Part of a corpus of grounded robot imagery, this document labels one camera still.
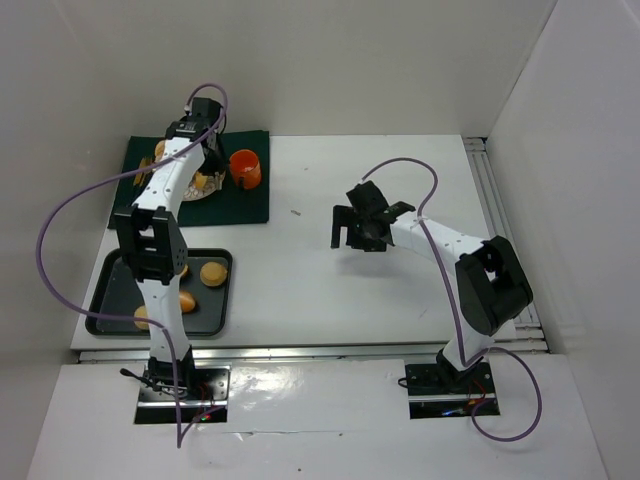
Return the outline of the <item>round bread slice top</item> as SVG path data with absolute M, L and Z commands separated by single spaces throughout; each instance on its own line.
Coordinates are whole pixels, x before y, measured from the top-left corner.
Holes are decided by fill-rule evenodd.
M 208 183 L 209 176 L 196 172 L 193 177 L 193 185 L 196 190 L 204 191 Z

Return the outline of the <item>long bread roll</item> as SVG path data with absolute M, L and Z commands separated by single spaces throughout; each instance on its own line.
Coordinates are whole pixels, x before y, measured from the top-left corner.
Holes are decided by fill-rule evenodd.
M 156 162 L 160 161 L 163 158 L 164 151 L 165 151 L 165 141 L 162 140 L 156 144 L 154 149 L 154 160 Z

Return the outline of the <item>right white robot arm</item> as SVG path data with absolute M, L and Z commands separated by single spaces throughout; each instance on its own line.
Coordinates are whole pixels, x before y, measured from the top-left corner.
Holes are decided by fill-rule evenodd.
M 388 203 L 371 181 L 347 193 L 332 210 L 331 247 L 364 252 L 399 247 L 433 261 L 443 278 L 454 337 L 436 355 L 436 381 L 451 386 L 468 376 L 502 326 L 533 302 L 533 291 L 509 240 L 482 239 L 421 216 L 403 201 Z

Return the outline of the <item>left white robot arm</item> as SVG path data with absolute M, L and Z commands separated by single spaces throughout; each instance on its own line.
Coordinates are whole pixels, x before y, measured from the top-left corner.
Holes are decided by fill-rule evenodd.
M 196 172 L 205 168 L 213 175 L 223 165 L 217 135 L 224 117 L 224 106 L 215 100 L 189 100 L 185 115 L 166 130 L 162 159 L 147 186 L 114 214 L 120 253 L 150 318 L 147 375 L 156 387 L 175 384 L 189 392 L 198 382 L 179 301 L 188 248 L 177 216 Z

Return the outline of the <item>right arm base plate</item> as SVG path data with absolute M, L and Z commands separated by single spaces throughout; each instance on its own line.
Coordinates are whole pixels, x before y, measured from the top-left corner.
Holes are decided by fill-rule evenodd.
M 407 364 L 398 385 L 407 391 L 412 420 L 499 416 L 500 408 L 490 365 L 480 363 L 457 383 L 446 384 L 437 373 L 437 365 Z

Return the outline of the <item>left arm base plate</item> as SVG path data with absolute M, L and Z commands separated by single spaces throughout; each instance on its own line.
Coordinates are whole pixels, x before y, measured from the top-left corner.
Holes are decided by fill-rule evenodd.
M 229 366 L 203 368 L 196 371 L 195 384 L 187 388 L 180 385 L 181 424 L 226 423 L 231 369 Z M 175 425 L 176 411 L 173 384 L 151 384 L 144 372 L 140 386 L 134 423 L 136 425 Z

